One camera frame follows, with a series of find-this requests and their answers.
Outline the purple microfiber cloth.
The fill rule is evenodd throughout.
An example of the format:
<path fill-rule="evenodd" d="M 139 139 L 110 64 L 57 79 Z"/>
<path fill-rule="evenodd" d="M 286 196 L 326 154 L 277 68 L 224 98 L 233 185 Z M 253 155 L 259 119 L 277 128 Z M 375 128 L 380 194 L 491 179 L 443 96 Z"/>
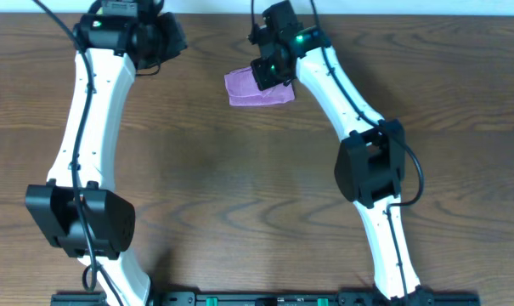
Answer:
<path fill-rule="evenodd" d="M 234 107 L 264 107 L 281 105 L 296 97 L 291 85 L 282 84 L 260 90 L 251 67 L 231 71 L 224 76 L 229 104 Z"/>

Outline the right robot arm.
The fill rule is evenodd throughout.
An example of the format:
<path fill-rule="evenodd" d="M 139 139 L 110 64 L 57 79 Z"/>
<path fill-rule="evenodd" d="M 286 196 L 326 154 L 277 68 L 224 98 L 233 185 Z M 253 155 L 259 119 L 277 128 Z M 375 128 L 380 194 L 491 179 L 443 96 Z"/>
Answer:
<path fill-rule="evenodd" d="M 386 299 L 408 304 L 420 281 L 410 262 L 400 212 L 422 193 L 401 200 L 405 159 L 415 157 L 405 143 L 404 128 L 397 120 L 386 121 L 364 100 L 317 26 L 278 30 L 253 25 L 248 39 L 260 50 L 251 63 L 259 89 L 298 79 L 327 115 L 340 141 L 336 184 L 362 218 L 376 288 Z"/>

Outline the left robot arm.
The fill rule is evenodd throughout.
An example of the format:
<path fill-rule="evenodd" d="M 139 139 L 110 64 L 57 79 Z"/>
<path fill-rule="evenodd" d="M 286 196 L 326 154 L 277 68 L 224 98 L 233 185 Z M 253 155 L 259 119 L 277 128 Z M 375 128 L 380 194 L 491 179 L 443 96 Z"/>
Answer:
<path fill-rule="evenodd" d="M 115 193 L 115 156 L 128 93 L 140 72 L 159 68 L 187 44 L 172 13 L 85 14 L 72 33 L 76 80 L 64 137 L 44 185 L 25 205 L 48 243 L 95 272 L 105 292 L 62 303 L 146 305 L 150 277 L 130 247 L 135 209 Z"/>

